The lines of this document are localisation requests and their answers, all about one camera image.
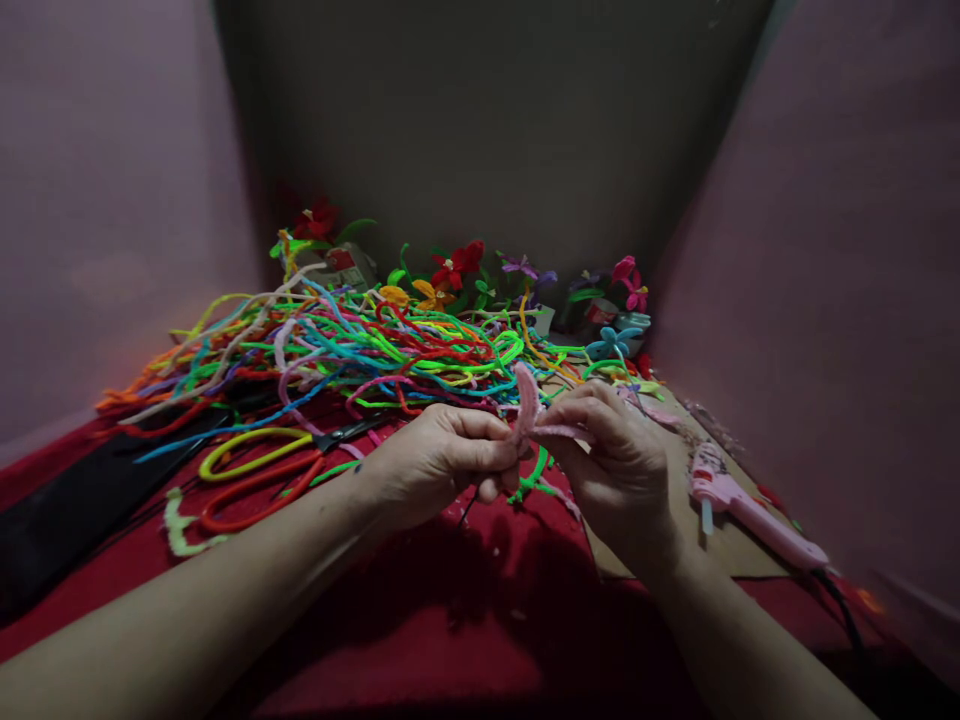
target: right hand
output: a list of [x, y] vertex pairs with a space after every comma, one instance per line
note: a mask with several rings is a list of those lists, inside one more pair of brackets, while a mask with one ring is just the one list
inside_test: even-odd
[[570, 479], [593, 531], [641, 571], [669, 562], [680, 542], [670, 516], [667, 456], [648, 422], [612, 387], [591, 380], [566, 393], [537, 423], [581, 425], [594, 435], [589, 454], [565, 437], [545, 436], [542, 444]]

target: purple flower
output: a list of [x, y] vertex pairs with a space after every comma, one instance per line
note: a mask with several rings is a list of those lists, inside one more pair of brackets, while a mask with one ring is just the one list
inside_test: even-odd
[[540, 273], [537, 272], [536, 268], [530, 264], [530, 261], [527, 260], [527, 256], [524, 255], [522, 258], [517, 260], [512, 258], [509, 255], [501, 255], [500, 259], [504, 261], [503, 271], [504, 272], [517, 272], [520, 271], [524, 275], [536, 280]]
[[580, 273], [580, 277], [570, 283], [570, 292], [576, 292], [577, 290], [582, 290], [585, 287], [594, 287], [601, 279], [608, 277], [610, 275], [606, 270], [597, 270], [596, 272], [590, 272], [589, 270], [584, 270]]
[[[530, 298], [527, 300], [527, 307], [531, 309], [540, 307], [540, 289], [547, 285], [552, 285], [557, 279], [557, 274], [553, 270], [540, 273], [537, 279], [533, 281], [533, 287], [530, 288]], [[522, 301], [523, 295], [517, 298], [517, 303]]]

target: pink glue gun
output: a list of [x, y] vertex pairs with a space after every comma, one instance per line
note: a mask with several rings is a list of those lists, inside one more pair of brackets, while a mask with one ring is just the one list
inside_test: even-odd
[[814, 570], [829, 562], [823, 550], [777, 520], [737, 484], [727, 472], [720, 449], [711, 442], [700, 443], [694, 455], [690, 468], [690, 494], [700, 503], [705, 535], [713, 534], [714, 510], [731, 512], [791, 565], [801, 570]]

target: blue flower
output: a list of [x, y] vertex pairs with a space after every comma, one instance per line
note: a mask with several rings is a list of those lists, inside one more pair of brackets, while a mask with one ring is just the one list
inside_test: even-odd
[[[650, 327], [649, 318], [647, 319], [647, 327]], [[631, 338], [640, 337], [643, 335], [645, 329], [646, 328], [627, 328], [626, 330], [617, 332], [612, 327], [601, 328], [601, 339], [587, 345], [587, 355], [594, 362], [606, 360], [617, 350], [620, 351], [621, 355], [626, 355], [630, 352], [626, 341]]]

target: yellow flower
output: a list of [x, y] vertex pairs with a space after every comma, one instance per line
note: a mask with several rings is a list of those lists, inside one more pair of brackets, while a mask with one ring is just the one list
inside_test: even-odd
[[450, 294], [450, 283], [444, 280], [434, 287], [426, 280], [414, 280], [413, 286], [427, 296], [427, 299], [417, 305], [417, 310], [446, 312], [446, 306], [456, 302], [457, 298]]
[[384, 285], [380, 288], [380, 294], [387, 302], [392, 302], [397, 307], [406, 307], [410, 304], [410, 296], [402, 288], [396, 285]]

